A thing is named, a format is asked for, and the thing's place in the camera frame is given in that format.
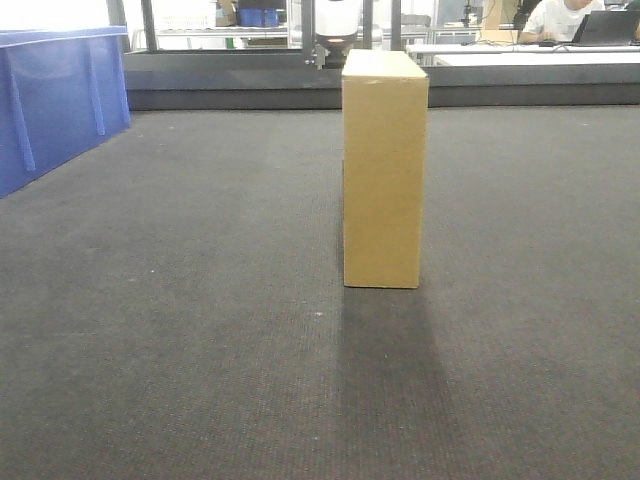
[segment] gray carpet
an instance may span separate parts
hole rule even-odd
[[[416,291],[339,111],[134,115],[0,200],[0,477],[639,479],[638,115],[432,110]]]

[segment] blue box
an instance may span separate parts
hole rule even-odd
[[[0,32],[0,198],[130,126],[126,33]]]
[[[238,25],[242,27],[277,27],[278,12],[275,8],[239,8]]]

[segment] metal pole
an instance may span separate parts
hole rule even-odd
[[[151,0],[140,0],[142,5],[142,20],[144,22],[144,37],[147,40],[147,51],[157,52],[158,41],[156,40],[155,22],[153,21],[153,7]]]
[[[109,25],[127,26],[127,17],[124,14],[122,0],[107,0],[107,12],[109,13]],[[124,53],[131,51],[131,43],[128,36],[123,35],[120,37],[120,46]]]
[[[373,44],[373,0],[364,0],[362,6],[362,47],[371,50]]]
[[[391,50],[402,50],[402,2],[391,0]]]
[[[310,63],[313,61],[316,42],[315,2],[302,2],[300,15],[302,16],[302,55],[305,61]]]

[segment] desk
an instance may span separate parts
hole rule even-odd
[[[243,41],[255,38],[287,38],[288,28],[280,27],[215,27],[203,29],[156,30],[158,46],[162,49],[162,39],[184,39],[186,48],[193,49],[192,39],[239,38]],[[144,30],[135,30],[131,38],[131,50],[144,50]]]
[[[559,45],[555,47],[540,47],[538,45],[520,45],[520,44],[512,44],[512,45],[501,45],[501,44],[490,44],[490,43],[476,43],[473,45],[433,45],[433,44],[416,44],[416,45],[407,45],[406,51],[413,60],[423,66],[429,66],[434,64],[434,57],[439,56],[442,57],[444,55],[465,55],[468,57],[474,55],[493,55],[493,54],[504,54],[504,53],[513,53],[513,54],[533,54],[537,55],[536,57],[522,57],[522,61],[532,62],[532,63],[513,63],[511,65],[549,65],[549,64],[559,64],[562,63],[559,60],[550,60],[544,59],[544,56],[553,55],[553,57],[559,57],[561,55],[566,54],[593,54],[593,53],[602,53],[607,54],[607,58],[609,58],[609,54],[613,53],[635,53],[636,55],[640,53],[640,46],[606,46],[606,47],[577,47],[577,46],[569,46],[569,45]],[[517,61],[517,56],[512,57],[503,57],[502,59],[495,59],[496,62],[504,62],[508,59],[513,61]],[[613,61],[601,61],[601,58],[598,59],[598,62],[595,63],[613,63]],[[482,63],[482,65],[491,65],[492,63]],[[498,65],[506,65],[505,63],[496,63]]]
[[[593,52],[593,53],[499,53],[435,55],[435,66],[480,66],[480,65],[586,65],[609,63],[640,63],[638,52]]]

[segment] laptop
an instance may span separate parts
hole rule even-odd
[[[640,10],[594,10],[582,19],[571,45],[631,45],[638,23]]]

